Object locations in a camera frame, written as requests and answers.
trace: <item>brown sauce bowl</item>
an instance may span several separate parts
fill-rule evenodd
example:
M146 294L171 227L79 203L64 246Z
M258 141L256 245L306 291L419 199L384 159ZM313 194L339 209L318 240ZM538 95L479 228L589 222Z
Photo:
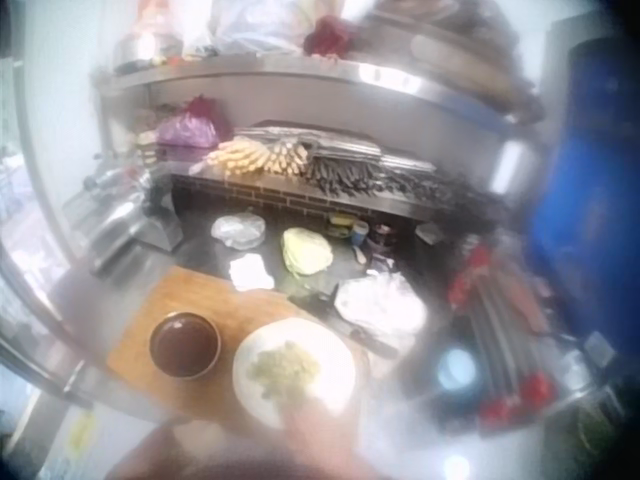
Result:
M190 380L207 373L218 360L222 342L217 327L195 313L175 312L153 329L149 353L164 374Z

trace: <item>chopped food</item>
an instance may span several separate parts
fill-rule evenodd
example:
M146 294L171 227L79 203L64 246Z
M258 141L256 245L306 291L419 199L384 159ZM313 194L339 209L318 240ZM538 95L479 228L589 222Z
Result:
M249 368L249 378L264 387L262 398L278 403L298 403L305 389L320 371L318 362L291 341L279 348L260 352Z

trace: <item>metal shelf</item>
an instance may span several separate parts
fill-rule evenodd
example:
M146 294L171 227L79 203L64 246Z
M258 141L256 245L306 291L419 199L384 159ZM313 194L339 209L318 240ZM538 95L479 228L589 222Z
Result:
M506 133L510 128L510 122L501 114L470 95L453 90L435 79L416 76L396 68L320 57L254 54L220 56L102 79L96 86L104 96L117 96L133 87L160 82L233 75L297 76L373 86L433 103L500 134Z

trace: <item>plastic bag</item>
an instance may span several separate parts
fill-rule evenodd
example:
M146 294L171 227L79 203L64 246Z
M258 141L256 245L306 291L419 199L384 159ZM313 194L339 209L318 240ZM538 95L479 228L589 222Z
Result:
M222 54L299 53L331 0L214 0L211 31Z
M415 335L428 316L426 305L401 273L340 282L335 307L342 318L377 336Z
M227 215L217 219L211 227L211 236L222 240L227 247L248 250L264 240L265 222L253 213Z
M160 124L157 129L158 143L164 145L177 145L182 147L215 148L221 140L228 135L224 126L216 129L218 125L224 125L223 119L217 115L215 102L199 96L194 98L189 105L175 117L171 117Z
M179 7L174 7L182 25L182 58L197 60L217 54L209 30L213 1L180 0Z

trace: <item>bundle of skewers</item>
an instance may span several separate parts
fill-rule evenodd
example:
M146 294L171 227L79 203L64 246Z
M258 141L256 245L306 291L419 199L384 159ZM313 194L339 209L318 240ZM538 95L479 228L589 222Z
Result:
M205 160L210 165L220 166L226 174L267 172L285 176L302 175L309 161L307 150L294 139L264 145L246 137L221 143Z

